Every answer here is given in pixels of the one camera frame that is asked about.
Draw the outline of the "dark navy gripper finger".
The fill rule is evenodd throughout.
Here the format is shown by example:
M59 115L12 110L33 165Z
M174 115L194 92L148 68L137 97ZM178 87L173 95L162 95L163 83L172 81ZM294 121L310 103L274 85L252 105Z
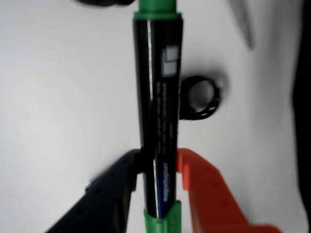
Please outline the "dark navy gripper finger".
M136 189L140 150L124 154L96 178L83 197L50 229L50 233L124 233L131 194Z

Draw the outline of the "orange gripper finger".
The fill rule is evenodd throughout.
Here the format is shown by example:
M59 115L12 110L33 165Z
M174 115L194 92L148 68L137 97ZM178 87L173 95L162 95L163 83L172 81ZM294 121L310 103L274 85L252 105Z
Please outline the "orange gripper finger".
M231 194L220 171L199 154L178 149L176 171L188 192L194 233L278 233L270 224L251 224Z

